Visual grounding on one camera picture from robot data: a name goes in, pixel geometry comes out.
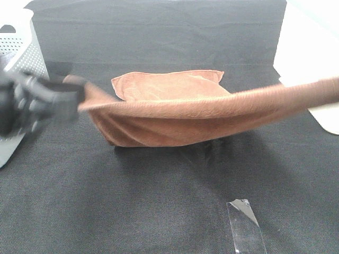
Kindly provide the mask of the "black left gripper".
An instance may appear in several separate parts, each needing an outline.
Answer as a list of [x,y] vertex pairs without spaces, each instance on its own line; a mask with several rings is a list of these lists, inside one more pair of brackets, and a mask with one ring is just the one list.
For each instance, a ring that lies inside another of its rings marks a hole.
[[78,118],[78,106],[85,99],[82,84],[33,77],[30,94],[23,87],[27,78],[26,74],[11,76],[1,70],[1,137],[38,132],[41,129],[39,121],[74,121]]

